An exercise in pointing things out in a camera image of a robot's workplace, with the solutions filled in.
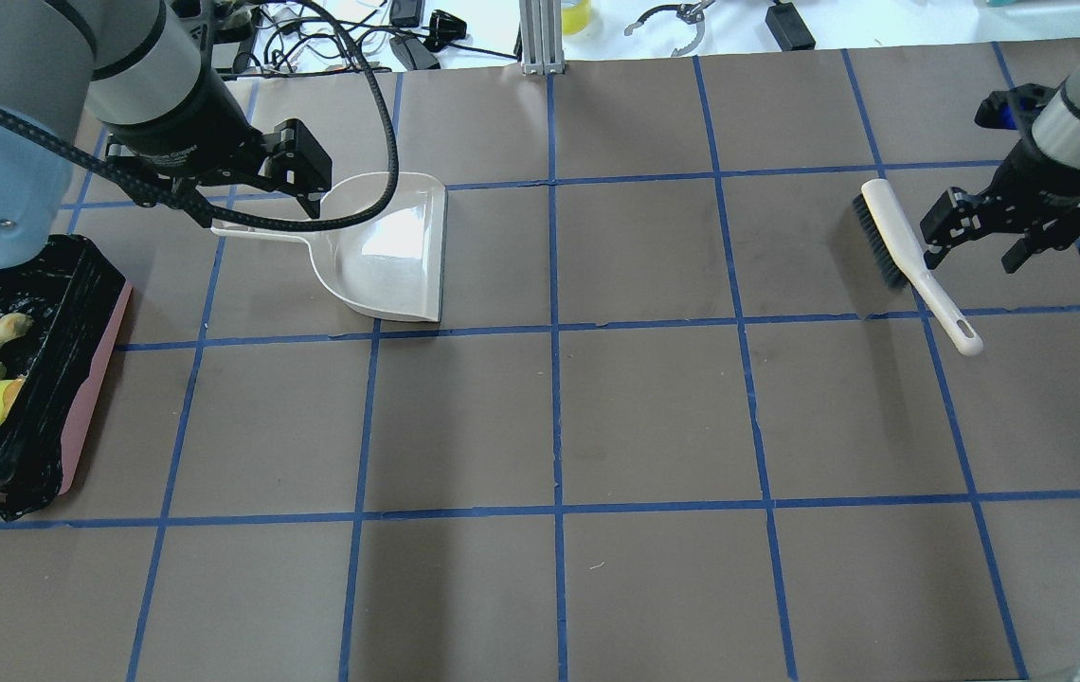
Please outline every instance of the white brush handle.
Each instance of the white brush handle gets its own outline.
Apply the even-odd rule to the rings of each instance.
[[[953,298],[948,297],[943,286],[940,286],[939,281],[931,277],[931,272],[922,272],[912,280],[912,284],[920,293],[922,302],[927,304],[931,315],[940,320],[944,333],[947,333],[948,338],[951,338],[953,345],[962,356],[976,356],[983,352],[983,337],[974,332],[974,327],[970,326],[966,316],[960,315],[956,303],[953,303]]]
[[[922,262],[922,248],[915,238],[915,230],[906,219],[894,196],[894,188],[889,180],[869,180],[860,186],[864,203],[881,232],[881,241],[890,250],[894,264],[906,279],[920,293],[922,302],[930,308],[943,325],[944,332],[953,340],[962,356],[976,356],[983,352],[983,338],[974,332],[974,327],[960,315],[953,298],[940,286],[939,281],[931,277],[930,269]]]

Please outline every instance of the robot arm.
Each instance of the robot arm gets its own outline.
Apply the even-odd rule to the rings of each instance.
[[[214,0],[201,4],[211,12]],[[320,216],[320,199],[332,186],[327,152],[298,120],[271,134],[254,129],[203,58],[210,40],[189,35],[166,0],[0,0],[0,109],[21,119],[6,125],[11,130],[0,128],[0,267],[42,249],[71,170],[31,143],[29,130],[17,129],[72,139],[82,107],[111,131],[108,166],[140,180],[123,185],[135,203],[174,200],[204,226],[212,216],[242,220],[242,213],[207,205],[197,190],[241,182],[285,191]],[[388,120],[375,78],[366,77]],[[334,229],[375,215],[396,188],[391,129],[386,135],[391,180],[379,202],[309,227],[289,220],[258,227]]]
[[[987,233],[1021,236],[1003,255],[1007,272],[1080,241],[1080,65],[1056,91],[1029,84],[995,92],[974,121],[1015,128],[1022,139],[989,187],[978,195],[953,187],[922,217],[927,265],[937,267],[953,248]]]

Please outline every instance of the hand brush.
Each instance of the hand brush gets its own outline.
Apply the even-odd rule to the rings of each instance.
[[[922,262],[922,248],[890,182],[865,182],[860,186],[860,197],[852,200],[852,208],[860,216],[860,227],[864,228],[886,284],[890,289],[902,289],[907,282],[914,285],[962,356],[983,352],[982,337]]]

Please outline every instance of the white dustpan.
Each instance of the white dustpan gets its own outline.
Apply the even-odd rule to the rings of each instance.
[[[322,218],[363,211],[383,191],[387,173],[337,183],[320,202]],[[426,173],[401,173],[379,216],[327,232],[276,232],[226,222],[219,237],[300,241],[316,280],[359,313],[401,322],[437,322],[444,289],[446,188]]]

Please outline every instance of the brush bristles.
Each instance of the brush bristles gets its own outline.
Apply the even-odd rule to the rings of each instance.
[[[864,236],[868,238],[868,246],[877,259],[877,269],[881,271],[881,280],[886,286],[890,289],[906,286],[906,276],[899,269],[899,265],[894,264],[890,248],[886,246],[886,240],[881,238],[881,230],[877,229],[877,220],[873,217],[873,211],[868,210],[868,202],[865,202],[863,195],[852,199],[852,208],[860,218],[860,228],[864,229]]]

